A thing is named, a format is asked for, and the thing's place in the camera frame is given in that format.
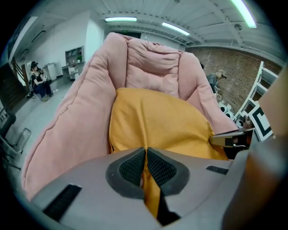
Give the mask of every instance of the pink cushion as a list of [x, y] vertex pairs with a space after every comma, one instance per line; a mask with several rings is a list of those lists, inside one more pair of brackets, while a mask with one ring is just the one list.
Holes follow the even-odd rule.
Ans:
[[218, 107], [193, 54], [110, 33], [26, 157], [22, 186], [29, 199], [75, 165], [110, 153], [110, 114], [120, 87], [151, 89], [188, 101], [215, 133], [237, 129]]

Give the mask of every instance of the white rack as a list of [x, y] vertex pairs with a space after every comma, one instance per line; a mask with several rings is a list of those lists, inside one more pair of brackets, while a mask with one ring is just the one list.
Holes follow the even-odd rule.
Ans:
[[238, 118], [241, 117], [243, 118], [245, 115], [247, 115], [247, 113], [249, 113], [249, 111], [246, 111], [248, 110], [248, 107], [251, 108], [252, 106], [254, 108], [258, 104], [258, 102], [253, 99], [256, 93], [258, 93], [261, 97], [268, 91], [268, 89], [261, 84], [262, 81], [264, 81], [266, 86], [270, 86], [277, 78], [278, 76], [275, 73], [271, 72], [270, 70], [264, 68], [264, 62], [261, 62], [252, 89], [248, 94], [246, 100], [242, 104], [241, 108], [235, 114], [233, 120], [236, 121]]

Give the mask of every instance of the ceiling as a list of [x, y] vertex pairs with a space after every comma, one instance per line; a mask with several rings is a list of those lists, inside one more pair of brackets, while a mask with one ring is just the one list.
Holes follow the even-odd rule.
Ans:
[[[137, 22], [109, 22], [111, 31], [134, 31], [160, 35], [185, 47], [222, 46], [260, 52], [283, 63], [287, 55], [276, 31], [265, 14], [251, 0], [245, 0], [257, 29], [249, 28], [231, 0], [43, 0], [29, 13], [38, 16], [33, 28], [21, 41], [22, 50], [43, 29], [69, 20], [85, 10], [100, 17], [137, 17]], [[189, 36], [162, 26], [170, 23], [189, 32]], [[235, 29], [235, 24], [242, 30]]]

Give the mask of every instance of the yellow pillow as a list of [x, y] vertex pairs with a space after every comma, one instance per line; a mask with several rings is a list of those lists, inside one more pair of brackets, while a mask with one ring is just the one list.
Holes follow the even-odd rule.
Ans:
[[[222, 148], [211, 146], [214, 135], [207, 119], [192, 105], [168, 94], [119, 88], [114, 102], [109, 138], [112, 153], [137, 147], [156, 147], [194, 157], [227, 160]], [[160, 189], [143, 172], [145, 204], [157, 217]]]

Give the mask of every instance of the ceiling light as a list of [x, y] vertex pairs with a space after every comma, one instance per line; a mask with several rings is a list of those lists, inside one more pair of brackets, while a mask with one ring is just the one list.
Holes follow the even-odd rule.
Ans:
[[117, 18], [105, 18], [107, 22], [116, 22], [116, 21], [129, 21], [129, 22], [136, 22], [137, 18], [135, 17], [117, 17]]
[[248, 8], [246, 5], [242, 2], [242, 0], [231, 0], [237, 9], [240, 11], [242, 14], [243, 18], [245, 19], [247, 25], [250, 28], [257, 28], [256, 23], [254, 22], [254, 19], [252, 18], [252, 15], [250, 14]]
[[186, 32], [186, 31], [184, 31], [184, 30], [182, 30], [182, 29], [180, 29], [180, 28], [178, 28], [178, 27], [175, 27], [175, 26], [173, 26], [173, 25], [170, 25], [170, 24], [168, 24], [168, 23], [163, 22], [163, 23], [162, 23], [162, 26], [168, 27], [168, 28], [173, 29], [173, 30], [175, 30], [175, 31], [178, 31], [178, 32], [180, 32], [181, 34], [184, 34], [184, 35], [186, 35], [186, 36], [189, 35], [188, 32]]

